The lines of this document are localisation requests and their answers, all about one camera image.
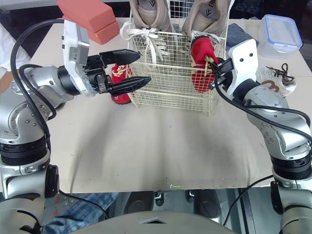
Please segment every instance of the wire basket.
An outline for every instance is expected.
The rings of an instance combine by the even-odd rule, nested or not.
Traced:
[[[170,19],[176,33],[155,32],[167,45],[169,56],[163,59],[157,57],[157,64],[152,63],[152,55],[146,50],[146,39],[134,36],[129,41],[129,49],[140,51],[142,56],[138,61],[130,64],[127,77],[150,76],[151,81],[143,88],[129,93],[129,97],[137,108],[141,104],[185,109],[203,112],[210,115],[217,104],[216,90],[208,89],[207,83],[214,80],[213,75],[207,75],[204,83],[198,83],[194,77],[202,76],[205,69],[191,67],[190,38],[181,33],[182,25],[191,10],[193,0],[170,1]],[[221,41],[213,40],[216,57],[225,59],[226,27],[219,33]]]

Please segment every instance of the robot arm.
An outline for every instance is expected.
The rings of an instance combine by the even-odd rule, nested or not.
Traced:
[[[130,64],[140,58],[140,53],[116,50],[88,57],[87,31],[73,22],[65,20],[62,39],[65,66],[22,66],[22,87],[12,81],[0,94],[0,173],[6,199],[0,203],[3,233],[40,233],[45,199],[59,191],[58,168],[49,164],[48,137],[21,88],[47,121],[52,111],[49,107],[56,108],[75,95],[90,97],[110,93],[117,96],[133,92],[151,80],[150,77],[131,77],[112,84],[105,73],[107,65]],[[28,83],[50,105],[36,95]]]
[[[298,114],[288,112],[287,101],[280,94],[256,82],[254,39],[231,48],[229,55],[230,59],[215,67],[215,82],[210,87],[230,104],[248,111],[248,120],[264,137],[275,179],[271,183],[272,205],[282,215],[281,234],[312,233],[310,120],[307,123]],[[219,89],[221,84],[230,98]]]

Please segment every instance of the white shoelace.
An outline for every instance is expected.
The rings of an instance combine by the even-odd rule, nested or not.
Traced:
[[[136,28],[131,28],[135,27],[133,23],[131,22],[125,22],[120,29],[119,33],[121,37],[125,40],[130,40],[134,36],[141,36],[142,38],[145,38],[144,44],[146,44],[145,48],[145,53],[144,53],[144,58],[145,62],[147,60],[147,50],[151,51],[152,55],[152,63],[156,64],[157,59],[156,57],[158,56],[161,61],[163,61],[163,56],[169,56],[170,53],[167,51],[164,51],[167,48],[167,44],[164,41],[164,38],[159,37],[157,34],[157,29],[156,28],[151,28],[151,29],[136,29]]]

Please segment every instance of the dark blue cloth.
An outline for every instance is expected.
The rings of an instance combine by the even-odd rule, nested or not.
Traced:
[[[107,208],[115,201],[118,193],[98,193],[89,194],[84,199],[92,201],[103,209]],[[83,201],[77,201],[62,215],[53,218],[43,227],[44,234],[66,234],[78,229],[94,224],[101,217],[103,212]]]
[[[226,38],[226,50],[228,51],[231,47],[240,44],[241,42],[249,39],[254,39],[248,33],[239,27],[236,23],[232,23],[228,27],[228,36]]]

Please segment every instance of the white table surface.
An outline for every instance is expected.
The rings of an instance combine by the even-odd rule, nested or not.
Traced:
[[[119,25],[125,20],[117,19]],[[258,38],[259,20],[230,20]],[[53,25],[31,59],[46,66],[63,65],[63,25]],[[89,55],[126,48],[120,36]],[[293,109],[312,117],[312,73],[296,52],[289,60],[259,57],[259,64],[279,68],[287,62],[297,78],[287,98]],[[51,163],[58,165],[65,192],[121,192],[246,187],[271,175],[262,135],[246,114],[220,100],[212,116],[141,105],[117,105],[109,94],[76,96],[48,121]],[[269,185],[269,180],[260,185]]]

